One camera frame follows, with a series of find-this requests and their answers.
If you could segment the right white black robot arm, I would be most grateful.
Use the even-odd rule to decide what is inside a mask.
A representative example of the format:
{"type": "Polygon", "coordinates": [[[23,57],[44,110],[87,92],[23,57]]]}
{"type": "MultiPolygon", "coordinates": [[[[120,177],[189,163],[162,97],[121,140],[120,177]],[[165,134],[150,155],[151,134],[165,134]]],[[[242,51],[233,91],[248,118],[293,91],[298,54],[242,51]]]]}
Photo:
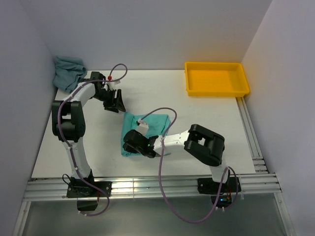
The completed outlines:
{"type": "Polygon", "coordinates": [[[188,153],[208,166],[211,177],[199,178],[197,190],[200,194],[214,195],[240,192],[239,178],[228,168],[223,159],[225,139],[222,135],[201,125],[193,124],[190,129],[173,135],[145,137],[144,129],[128,131],[123,137],[123,149],[156,158],[174,153],[188,153]]]}

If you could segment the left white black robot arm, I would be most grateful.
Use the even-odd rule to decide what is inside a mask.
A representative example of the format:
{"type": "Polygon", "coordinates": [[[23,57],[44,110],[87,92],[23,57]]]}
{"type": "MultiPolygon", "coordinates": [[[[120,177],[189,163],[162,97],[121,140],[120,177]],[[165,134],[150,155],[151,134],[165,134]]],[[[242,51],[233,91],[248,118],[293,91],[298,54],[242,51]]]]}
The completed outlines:
{"type": "Polygon", "coordinates": [[[105,110],[119,113],[125,112],[122,91],[116,89],[122,77],[114,79],[93,71],[90,78],[82,79],[73,92],[63,100],[55,100],[52,104],[52,132],[63,143],[71,166],[68,177],[68,192],[77,198],[104,196],[110,197],[111,183],[99,187],[95,182],[93,171],[88,164],[84,149],[83,137],[86,122],[83,107],[90,99],[97,99],[105,110]]]}

